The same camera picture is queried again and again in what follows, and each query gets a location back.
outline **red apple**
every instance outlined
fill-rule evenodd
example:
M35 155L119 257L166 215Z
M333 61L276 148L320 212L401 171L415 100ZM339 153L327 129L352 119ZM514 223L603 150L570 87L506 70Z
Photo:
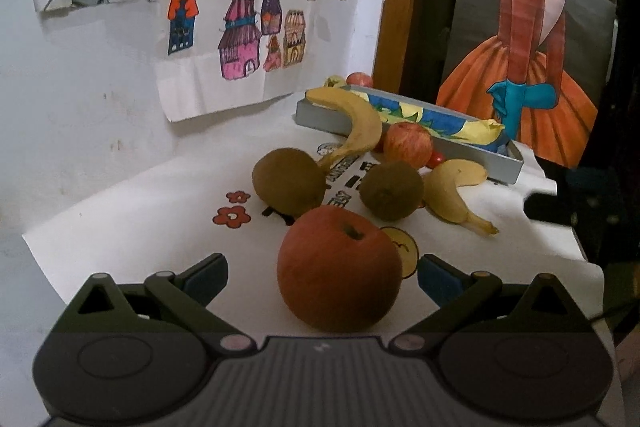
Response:
M431 159L433 139L421 125L399 122L386 131L384 150L386 161L404 161L414 169L421 169Z
M289 228L277 272L282 298L296 317L319 330L348 333L388 313L400 291L402 261L372 222L326 204Z
M373 88L373 78L367 73L351 73L347 77L347 84L351 86L362 86Z
M427 162L427 167L430 169L434 169L436 168L438 165L440 165L441 163L446 162L446 158L444 157L444 154L442 154L441 152L436 151L435 149L433 150L433 152L431 153L431 158L429 159L429 161Z

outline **cable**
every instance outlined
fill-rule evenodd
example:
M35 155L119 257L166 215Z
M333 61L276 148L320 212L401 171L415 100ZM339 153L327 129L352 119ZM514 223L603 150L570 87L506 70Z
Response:
M618 306L613 306L612 308L609 308L608 310L606 310L605 312L603 312L601 315L596 315L595 317L593 317L592 319L589 319L590 324L599 322L603 319L608 319L609 317L612 317L613 315L618 315L620 312L625 311L628 308L631 308L633 306L638 306L640 305L640 298L636 297L634 299L631 299L629 301L626 301L622 304L619 304Z

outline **red flower drawing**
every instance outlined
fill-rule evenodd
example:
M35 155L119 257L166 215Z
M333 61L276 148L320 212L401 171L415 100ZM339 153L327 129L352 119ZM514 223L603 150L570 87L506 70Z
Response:
M251 221L251 216L246 213L244 206L223 206L218 209L218 215L213 218L213 222L216 225L226 225L230 229L239 229Z
M242 192L242 190L236 190L236 192L228 192L226 194L226 199L229 200L229 203L246 203L250 197L251 194Z

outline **metal tray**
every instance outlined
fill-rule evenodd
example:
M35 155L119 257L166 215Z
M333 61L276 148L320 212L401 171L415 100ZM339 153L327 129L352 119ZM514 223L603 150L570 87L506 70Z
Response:
M377 89L369 89L361 86L348 86L345 89L359 90L361 92L366 92L389 100L396 100L396 102L418 105L419 107L429 110L435 110L444 114L451 114L466 121L478 120L478 118L473 118L472 116L458 113L444 107L439 107L431 103L420 102L419 100L414 100L397 94L391 94ZM337 134L339 136L348 136L351 132L351 120L347 115L327 107L314 105L306 98L303 98L298 102L295 122L303 127L318 129L320 131ZM487 170L490 179L508 185L514 184L517 181L524 163L520 151L512 141L507 143L507 156L447 138L434 137L433 141L435 148L439 152L442 152L446 158L460 158L479 163Z

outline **kiwi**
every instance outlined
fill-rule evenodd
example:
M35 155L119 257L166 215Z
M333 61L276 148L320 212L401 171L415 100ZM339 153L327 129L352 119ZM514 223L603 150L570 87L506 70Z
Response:
M371 214L382 221L394 222L408 217L420 206L422 177L403 161L376 165L360 184L360 199Z
M256 195L286 216L300 217L322 204L326 191L324 172L306 152L276 149L254 167Z

